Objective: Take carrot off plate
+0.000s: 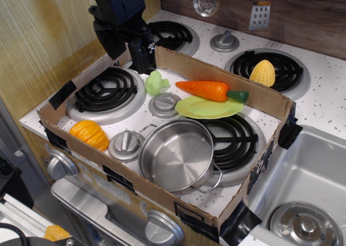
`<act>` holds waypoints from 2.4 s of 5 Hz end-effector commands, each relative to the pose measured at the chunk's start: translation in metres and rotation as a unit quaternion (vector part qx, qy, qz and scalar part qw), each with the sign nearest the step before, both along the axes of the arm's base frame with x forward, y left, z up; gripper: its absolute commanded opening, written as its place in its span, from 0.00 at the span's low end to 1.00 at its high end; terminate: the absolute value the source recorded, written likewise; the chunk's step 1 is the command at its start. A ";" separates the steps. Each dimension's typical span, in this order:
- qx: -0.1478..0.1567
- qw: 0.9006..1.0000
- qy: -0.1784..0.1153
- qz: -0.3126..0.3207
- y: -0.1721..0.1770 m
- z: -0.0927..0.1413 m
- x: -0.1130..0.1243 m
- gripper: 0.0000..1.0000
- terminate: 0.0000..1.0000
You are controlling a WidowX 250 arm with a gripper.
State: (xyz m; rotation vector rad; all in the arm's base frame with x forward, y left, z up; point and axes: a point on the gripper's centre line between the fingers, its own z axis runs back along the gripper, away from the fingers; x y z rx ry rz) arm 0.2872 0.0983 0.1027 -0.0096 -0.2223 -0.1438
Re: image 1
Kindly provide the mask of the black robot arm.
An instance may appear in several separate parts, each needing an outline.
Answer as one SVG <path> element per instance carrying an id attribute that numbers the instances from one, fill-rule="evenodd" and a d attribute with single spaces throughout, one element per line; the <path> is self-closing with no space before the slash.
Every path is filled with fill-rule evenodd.
<path id="1" fill-rule="evenodd" d="M 156 69 L 155 42 L 150 27 L 142 18 L 144 0 L 95 0 L 89 8 L 94 31 L 106 53 L 116 59 L 126 50 L 138 74 Z"/>

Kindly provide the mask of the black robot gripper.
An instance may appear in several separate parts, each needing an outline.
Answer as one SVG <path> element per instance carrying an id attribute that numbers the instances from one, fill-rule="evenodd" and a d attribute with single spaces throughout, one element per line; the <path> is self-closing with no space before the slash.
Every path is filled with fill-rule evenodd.
<path id="1" fill-rule="evenodd" d="M 130 68 L 138 74 L 150 74 L 154 71 L 155 42 L 149 26 L 142 18 L 145 1 L 95 1 L 96 5 L 89 8 L 89 13 L 94 17 L 94 31 L 108 56 L 115 60 L 126 51 L 125 41 L 132 40 L 128 44 L 132 58 Z"/>

